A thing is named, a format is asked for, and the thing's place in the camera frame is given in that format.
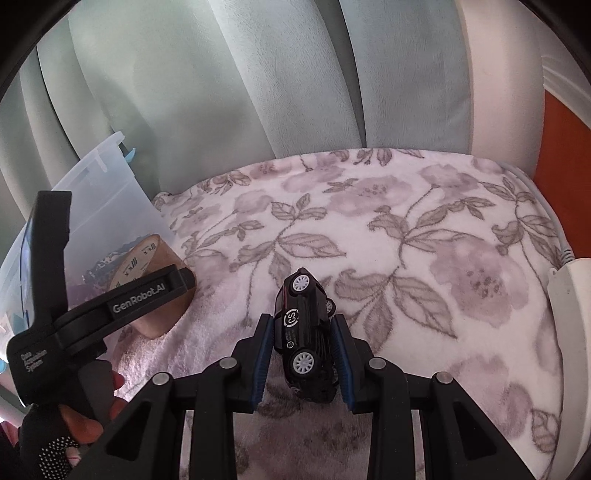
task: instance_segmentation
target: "fuzzy blanket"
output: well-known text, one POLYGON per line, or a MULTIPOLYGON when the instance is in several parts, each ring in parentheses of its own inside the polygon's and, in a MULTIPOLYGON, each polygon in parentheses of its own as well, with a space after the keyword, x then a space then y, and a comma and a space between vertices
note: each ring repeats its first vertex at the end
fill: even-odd
MULTIPOLYGON (((406 372, 451 372, 534 475, 548 475, 562 396, 545 293, 557 240, 533 195, 497 164, 338 150, 244 167, 154 204, 198 289, 162 338, 123 331, 114 363, 124 397, 158 371, 194 374, 229 355, 273 313, 283 279, 306 267, 354 336, 406 372)), ((329 406, 296 399, 279 360, 257 413, 235 417, 240 478, 366 478, 371 418, 350 415, 339 395, 329 406)), ((185 472, 186 451, 182 463, 185 472)))

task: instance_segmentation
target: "tape roll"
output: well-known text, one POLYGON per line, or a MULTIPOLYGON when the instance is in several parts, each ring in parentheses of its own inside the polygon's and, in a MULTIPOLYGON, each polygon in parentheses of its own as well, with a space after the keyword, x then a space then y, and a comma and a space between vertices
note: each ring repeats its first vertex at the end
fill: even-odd
MULTIPOLYGON (((159 235, 150 235, 126 254, 111 279, 109 290, 173 264, 179 269, 187 266, 159 235)), ((158 338, 178 322, 189 308, 194 295, 195 288, 140 317, 131 325, 147 338, 158 338)))

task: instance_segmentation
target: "white power strip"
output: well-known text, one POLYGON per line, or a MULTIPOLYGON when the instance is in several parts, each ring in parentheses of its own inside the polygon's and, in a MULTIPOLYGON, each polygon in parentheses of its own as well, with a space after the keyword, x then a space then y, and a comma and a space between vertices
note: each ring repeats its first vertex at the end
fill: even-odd
POLYGON ((562 351, 564 396, 550 480, 564 480, 591 433, 591 258, 550 270, 548 295, 562 351))

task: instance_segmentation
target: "finger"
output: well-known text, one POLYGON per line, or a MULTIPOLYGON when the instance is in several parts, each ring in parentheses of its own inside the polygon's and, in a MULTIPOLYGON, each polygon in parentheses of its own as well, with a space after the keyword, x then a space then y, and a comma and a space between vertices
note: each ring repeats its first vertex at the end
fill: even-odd
POLYGON ((126 405, 126 400, 124 400, 123 398, 115 397, 113 399, 111 409, 109 410, 109 417, 111 418, 111 420, 114 420, 115 417, 121 413, 121 410, 123 410, 126 405))
POLYGON ((125 377, 118 372, 113 372, 113 389, 119 390, 125 384, 125 377))
POLYGON ((94 443, 102 435, 103 427, 96 420, 80 415, 67 405, 59 405, 59 409, 72 437, 78 443, 94 443))

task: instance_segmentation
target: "black toy car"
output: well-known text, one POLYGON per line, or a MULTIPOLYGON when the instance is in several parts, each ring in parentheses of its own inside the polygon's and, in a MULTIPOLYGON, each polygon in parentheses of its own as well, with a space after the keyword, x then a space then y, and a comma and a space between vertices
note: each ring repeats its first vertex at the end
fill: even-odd
POLYGON ((330 351, 335 303, 305 268, 287 277, 275 301, 275 350, 296 395, 329 403, 338 384, 330 351))

